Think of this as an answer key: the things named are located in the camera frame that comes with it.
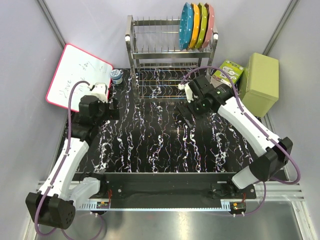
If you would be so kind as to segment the green polka dot plate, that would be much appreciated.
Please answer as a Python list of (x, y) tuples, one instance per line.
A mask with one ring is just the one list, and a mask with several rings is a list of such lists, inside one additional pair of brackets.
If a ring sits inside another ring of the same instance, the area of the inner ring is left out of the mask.
[(203, 3), (198, 4), (198, 8), (200, 11), (200, 24), (199, 24), (199, 33), (197, 37), (197, 42), (195, 45), (196, 49), (200, 49), (206, 34), (207, 23), (208, 23), (208, 10), (207, 7)]

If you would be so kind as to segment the blue polka dot plate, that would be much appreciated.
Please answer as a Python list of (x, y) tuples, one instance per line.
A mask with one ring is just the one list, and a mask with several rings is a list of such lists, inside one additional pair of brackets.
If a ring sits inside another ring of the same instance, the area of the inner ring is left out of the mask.
[(188, 48), (193, 31), (194, 10), (190, 3), (186, 2), (182, 8), (179, 22), (179, 48), (185, 50)]

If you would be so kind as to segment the orange polka dot plate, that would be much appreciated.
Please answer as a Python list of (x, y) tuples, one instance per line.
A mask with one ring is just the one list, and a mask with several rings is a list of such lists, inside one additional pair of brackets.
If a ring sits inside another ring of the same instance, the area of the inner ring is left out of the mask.
[(199, 31), (200, 31), (200, 8), (196, 3), (191, 3), (193, 9), (193, 29), (191, 34), (190, 43), (188, 45), (189, 49), (194, 49), (197, 43)]

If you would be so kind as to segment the pink polka dot plate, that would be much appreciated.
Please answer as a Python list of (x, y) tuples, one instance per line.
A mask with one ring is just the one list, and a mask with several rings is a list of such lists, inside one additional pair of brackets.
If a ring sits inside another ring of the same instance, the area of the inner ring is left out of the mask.
[(205, 49), (209, 45), (215, 25), (215, 10), (213, 6), (208, 2), (205, 3), (204, 6), (207, 9), (207, 27), (205, 37), (201, 46), (203, 49)]

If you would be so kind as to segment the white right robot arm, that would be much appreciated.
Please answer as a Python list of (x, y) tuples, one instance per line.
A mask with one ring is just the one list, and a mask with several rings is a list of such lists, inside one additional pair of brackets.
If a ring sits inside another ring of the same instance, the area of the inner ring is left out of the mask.
[(289, 161), (293, 142), (269, 131), (235, 97), (227, 84), (214, 87), (204, 75), (188, 83), (180, 83), (178, 89), (185, 92), (186, 101), (177, 108), (186, 121), (197, 120), (216, 113), (235, 127), (252, 147), (257, 158), (237, 172), (227, 185), (228, 195), (239, 198), (245, 188), (256, 182), (266, 182)]

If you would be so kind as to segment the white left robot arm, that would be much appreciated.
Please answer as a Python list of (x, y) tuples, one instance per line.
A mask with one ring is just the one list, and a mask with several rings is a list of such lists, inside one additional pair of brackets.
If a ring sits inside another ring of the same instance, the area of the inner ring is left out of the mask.
[(119, 118), (116, 98), (110, 103), (94, 95), (81, 98), (79, 111), (68, 123), (68, 137), (50, 175), (37, 192), (26, 196), (26, 207), (35, 224), (66, 230), (83, 203), (91, 197), (103, 198), (110, 193), (103, 173), (87, 173), (76, 187), (70, 189), (70, 185), (103, 121)]

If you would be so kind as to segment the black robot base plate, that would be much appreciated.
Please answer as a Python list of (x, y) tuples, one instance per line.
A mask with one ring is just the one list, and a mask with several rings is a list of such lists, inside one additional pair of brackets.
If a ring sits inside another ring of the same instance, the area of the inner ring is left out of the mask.
[(232, 184), (234, 173), (104, 173), (112, 200), (177, 200), (194, 199), (225, 201), (254, 200), (253, 185), (237, 189)]

